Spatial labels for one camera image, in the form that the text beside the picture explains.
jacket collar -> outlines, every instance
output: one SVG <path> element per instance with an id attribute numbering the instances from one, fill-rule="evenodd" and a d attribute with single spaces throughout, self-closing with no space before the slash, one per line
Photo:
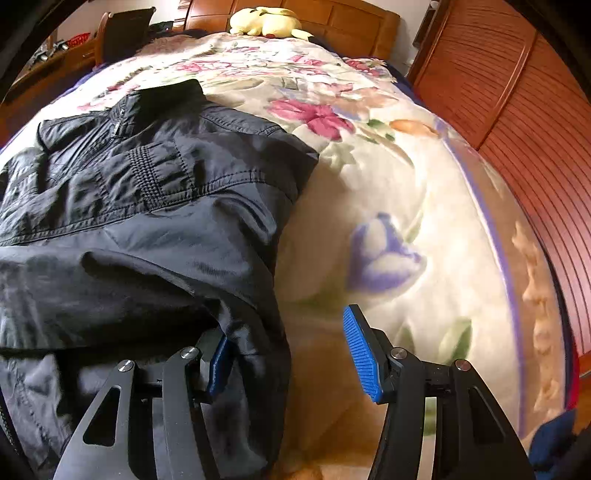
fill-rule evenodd
<path id="1" fill-rule="evenodd" d="M 201 85 L 197 80 L 191 79 L 129 93 L 111 108 L 109 117 L 128 128 L 130 124 L 133 125 L 133 131 L 137 132 L 179 102 L 204 99 Z"/>

metal pivot screw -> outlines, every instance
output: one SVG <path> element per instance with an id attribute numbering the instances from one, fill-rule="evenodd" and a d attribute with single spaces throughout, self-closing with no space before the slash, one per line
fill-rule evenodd
<path id="1" fill-rule="evenodd" d="M 404 360 L 407 357 L 408 352 L 401 346 L 395 346 L 390 350 L 390 355 L 397 360 Z"/>
<path id="2" fill-rule="evenodd" d="M 181 356 L 183 358 L 195 358 L 199 350 L 194 346 L 186 346 L 181 350 Z"/>
<path id="3" fill-rule="evenodd" d="M 117 370 L 119 370 L 120 372 L 129 372 L 129 370 L 131 370 L 133 367 L 134 367 L 133 360 L 122 360 L 117 365 Z"/>
<path id="4" fill-rule="evenodd" d="M 462 372 L 467 372 L 468 370 L 470 370 L 472 368 L 472 365 L 470 364 L 470 362 L 468 360 L 464 360 L 463 358 L 460 358 L 460 359 L 456 360 L 456 368 L 458 370 L 461 370 Z"/>

wooden headboard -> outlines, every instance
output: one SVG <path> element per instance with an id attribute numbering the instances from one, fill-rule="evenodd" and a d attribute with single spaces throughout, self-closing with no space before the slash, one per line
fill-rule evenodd
<path id="1" fill-rule="evenodd" d="M 294 11 L 302 29 L 324 38 L 341 55 L 387 60 L 400 17 L 362 0 L 180 0 L 174 30 L 229 30 L 242 8 L 284 7 Z"/>

blue gripper pad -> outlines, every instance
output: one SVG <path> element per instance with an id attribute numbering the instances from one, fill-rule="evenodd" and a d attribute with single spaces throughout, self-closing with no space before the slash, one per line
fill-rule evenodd
<path id="1" fill-rule="evenodd" d="M 225 335 L 220 340 L 209 367 L 209 383 L 207 393 L 215 398 L 225 387 L 232 369 L 230 342 Z"/>
<path id="2" fill-rule="evenodd" d="M 357 305 L 349 305 L 345 308 L 343 329 L 363 391 L 372 401 L 380 403 L 384 391 L 380 382 L 379 362 L 368 343 L 368 341 L 373 343 L 375 351 L 375 342 L 372 341 L 375 337 Z"/>

wall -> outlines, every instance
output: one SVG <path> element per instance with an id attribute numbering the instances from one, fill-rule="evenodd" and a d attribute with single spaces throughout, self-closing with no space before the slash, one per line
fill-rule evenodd
<path id="1" fill-rule="evenodd" d="M 177 11 L 176 0 L 94 0 L 85 2 L 57 29 L 59 40 L 68 40 L 79 33 L 94 34 L 105 12 L 123 12 L 138 8 L 156 7 L 151 23 L 173 20 Z"/>
<path id="2" fill-rule="evenodd" d="M 414 59 L 417 49 L 413 47 L 413 40 L 421 26 L 430 0 L 365 0 L 377 7 L 400 15 L 398 35 L 390 62 L 402 73 L 406 74 L 408 62 Z"/>

